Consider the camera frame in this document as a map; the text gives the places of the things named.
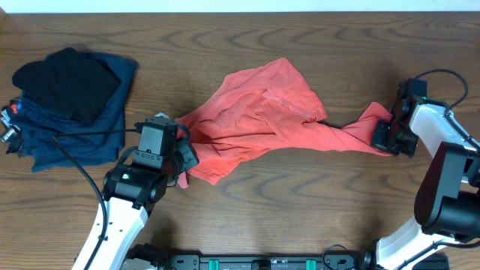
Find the red t-shirt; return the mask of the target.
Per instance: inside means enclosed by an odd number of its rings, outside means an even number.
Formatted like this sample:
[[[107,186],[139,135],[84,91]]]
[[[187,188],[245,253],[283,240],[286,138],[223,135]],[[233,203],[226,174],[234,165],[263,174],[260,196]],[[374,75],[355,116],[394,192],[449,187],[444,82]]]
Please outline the red t-shirt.
[[[378,121],[391,117],[373,102],[352,124],[331,127],[324,124],[322,101],[286,58],[240,70],[227,75],[202,106],[178,119],[190,131],[199,158],[179,184],[186,188],[193,176],[216,185],[240,163],[278,149],[380,155],[371,146],[374,130]]]

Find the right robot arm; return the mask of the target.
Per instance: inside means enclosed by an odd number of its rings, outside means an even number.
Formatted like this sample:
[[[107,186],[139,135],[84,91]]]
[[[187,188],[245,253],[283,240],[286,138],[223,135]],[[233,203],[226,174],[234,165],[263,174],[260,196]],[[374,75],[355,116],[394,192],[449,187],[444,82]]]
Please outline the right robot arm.
[[[419,141],[432,161],[415,197],[414,215],[366,253],[364,269],[413,269],[442,248],[479,246],[479,144],[455,120],[451,107],[427,96],[419,77],[397,87],[388,121],[379,121],[371,145],[413,156]]]

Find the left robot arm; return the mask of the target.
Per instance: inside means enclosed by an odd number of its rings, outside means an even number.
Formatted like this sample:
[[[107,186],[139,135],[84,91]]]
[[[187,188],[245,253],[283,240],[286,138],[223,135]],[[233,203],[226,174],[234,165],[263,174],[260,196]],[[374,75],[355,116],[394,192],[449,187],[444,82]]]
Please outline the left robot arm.
[[[155,204],[199,159],[188,128],[153,116],[136,123],[139,144],[106,173],[91,232],[75,269],[169,269],[170,259],[151,244],[136,244]]]

